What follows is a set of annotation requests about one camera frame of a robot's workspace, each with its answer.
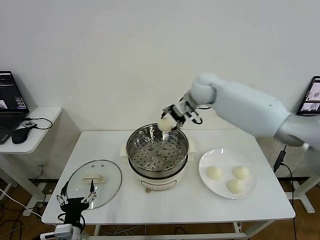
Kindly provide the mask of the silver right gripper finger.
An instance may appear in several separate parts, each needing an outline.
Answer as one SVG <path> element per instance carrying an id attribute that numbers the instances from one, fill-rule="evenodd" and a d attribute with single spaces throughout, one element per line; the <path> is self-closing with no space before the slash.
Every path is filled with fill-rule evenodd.
<path id="1" fill-rule="evenodd" d="M 163 110 L 162 110 L 162 114 L 161 114 L 161 119 L 163 119 L 166 115 L 170 115 L 173 119 L 175 118 L 175 111 L 174 111 L 174 104 L 168 106 L 168 107 L 165 107 Z"/>
<path id="2" fill-rule="evenodd" d="M 183 125 L 185 124 L 186 120 L 185 119 L 180 119 L 178 120 L 175 125 L 171 128 L 172 131 L 177 131 L 180 130 Z"/>

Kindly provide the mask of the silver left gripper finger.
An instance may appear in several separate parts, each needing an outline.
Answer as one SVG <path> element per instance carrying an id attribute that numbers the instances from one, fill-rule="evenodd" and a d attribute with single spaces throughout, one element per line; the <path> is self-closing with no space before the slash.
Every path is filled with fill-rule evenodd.
<path id="1" fill-rule="evenodd" d="M 59 202 L 60 206 L 66 205 L 68 203 L 67 189 L 69 182 L 67 181 L 62 187 L 60 194 L 56 195 L 56 199 Z"/>
<path id="2" fill-rule="evenodd" d="M 96 199 L 96 197 L 97 197 L 97 194 L 95 191 L 94 180 L 92 179 L 90 183 L 89 194 L 87 195 L 87 197 L 81 200 L 81 203 L 90 205 Z"/>

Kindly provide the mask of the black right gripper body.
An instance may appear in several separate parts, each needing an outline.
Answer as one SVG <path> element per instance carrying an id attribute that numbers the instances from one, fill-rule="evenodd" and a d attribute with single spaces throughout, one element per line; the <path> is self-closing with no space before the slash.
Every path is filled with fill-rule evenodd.
<path id="1" fill-rule="evenodd" d="M 178 102 L 174 104 L 174 112 L 178 119 L 182 119 L 182 117 L 193 120 L 192 112 L 193 107 L 188 102 Z"/>

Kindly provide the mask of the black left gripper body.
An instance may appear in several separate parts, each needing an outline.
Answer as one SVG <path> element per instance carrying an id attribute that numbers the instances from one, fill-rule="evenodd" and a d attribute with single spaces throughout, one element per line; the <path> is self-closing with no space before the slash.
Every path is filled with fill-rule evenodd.
<path id="1" fill-rule="evenodd" d="M 73 227 L 84 227 L 86 221 L 82 216 L 82 212 L 87 210 L 89 203 L 84 197 L 68 198 L 60 204 L 60 209 L 63 212 L 63 223 L 71 224 Z"/>

